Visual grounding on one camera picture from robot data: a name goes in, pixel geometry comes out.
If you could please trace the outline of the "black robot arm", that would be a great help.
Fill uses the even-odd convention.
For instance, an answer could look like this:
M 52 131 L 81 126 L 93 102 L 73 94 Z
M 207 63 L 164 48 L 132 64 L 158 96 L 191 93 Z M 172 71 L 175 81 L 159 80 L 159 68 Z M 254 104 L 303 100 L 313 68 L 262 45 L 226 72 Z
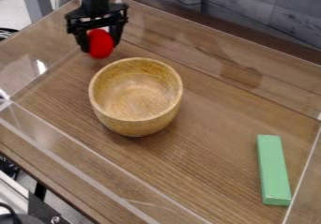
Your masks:
M 91 51 L 89 31 L 108 28 L 112 46 L 120 42 L 128 22 L 127 3 L 110 0 L 80 0 L 80 7 L 65 15 L 67 33 L 72 34 L 81 52 Z

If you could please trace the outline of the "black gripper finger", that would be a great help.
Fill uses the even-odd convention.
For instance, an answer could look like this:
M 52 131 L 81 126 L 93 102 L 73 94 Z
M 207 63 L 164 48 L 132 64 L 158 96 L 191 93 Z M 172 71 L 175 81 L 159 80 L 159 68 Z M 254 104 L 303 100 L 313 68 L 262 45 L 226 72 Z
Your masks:
M 123 26 L 122 25 L 112 25 L 110 27 L 110 35 L 112 37 L 114 46 L 118 46 L 118 44 L 120 42 L 122 34 L 123 34 Z
M 89 39 L 85 31 L 76 31 L 75 32 L 75 39 L 77 42 L 77 45 L 80 46 L 81 52 L 89 51 Z

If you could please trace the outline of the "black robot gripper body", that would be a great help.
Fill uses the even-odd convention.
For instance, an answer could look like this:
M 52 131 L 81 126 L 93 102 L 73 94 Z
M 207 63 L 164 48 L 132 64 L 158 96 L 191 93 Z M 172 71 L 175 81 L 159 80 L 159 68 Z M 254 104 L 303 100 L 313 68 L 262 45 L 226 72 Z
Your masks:
M 91 30 L 100 27 L 111 27 L 112 25 L 122 25 L 124 28 L 128 22 L 128 8 L 127 4 L 111 4 L 108 13 L 89 15 L 85 9 L 80 7 L 65 15 L 67 32 L 75 34 L 80 29 Z

